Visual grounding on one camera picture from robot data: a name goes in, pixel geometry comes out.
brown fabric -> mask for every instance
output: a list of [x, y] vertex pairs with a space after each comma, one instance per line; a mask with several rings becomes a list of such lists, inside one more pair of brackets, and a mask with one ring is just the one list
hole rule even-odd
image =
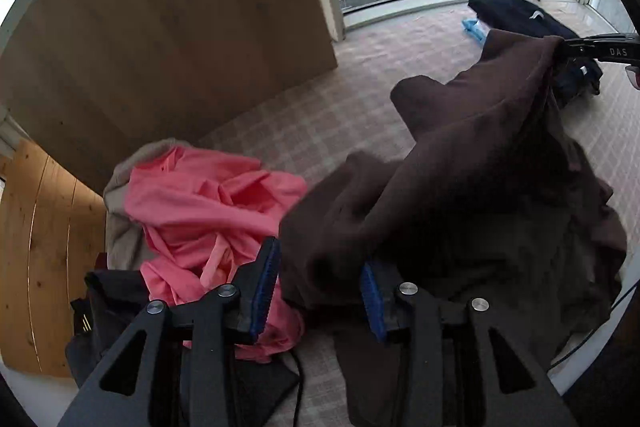
[[[414, 149], [396, 163], [350, 155], [290, 211], [284, 297], [310, 311], [356, 304], [364, 260], [391, 257], [436, 297], [500, 303], [543, 367], [569, 334], [605, 320], [626, 237], [610, 188], [562, 129], [550, 93], [560, 42], [492, 30], [449, 84], [401, 81], [391, 99]], [[370, 393], [382, 356], [348, 337], [336, 344], [348, 393]], [[357, 376], [345, 360], [370, 362]], [[352, 423], [388, 425], [388, 410], [372, 409], [385, 403], [350, 403]]]

silver screw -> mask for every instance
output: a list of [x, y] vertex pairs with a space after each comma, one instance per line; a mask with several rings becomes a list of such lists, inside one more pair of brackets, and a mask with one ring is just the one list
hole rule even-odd
[[232, 297], [238, 290], [232, 284], [223, 284], [218, 288], [218, 295], [221, 297]]
[[471, 306], [477, 312], [485, 312], [489, 309], [489, 302], [482, 297], [477, 297], [471, 301]]
[[146, 312], [151, 315], [156, 315], [164, 310], [164, 302], [162, 301], [151, 301], [146, 305]]
[[418, 293], [418, 286], [412, 282], [403, 282], [400, 285], [400, 293], [402, 295], [415, 295]]

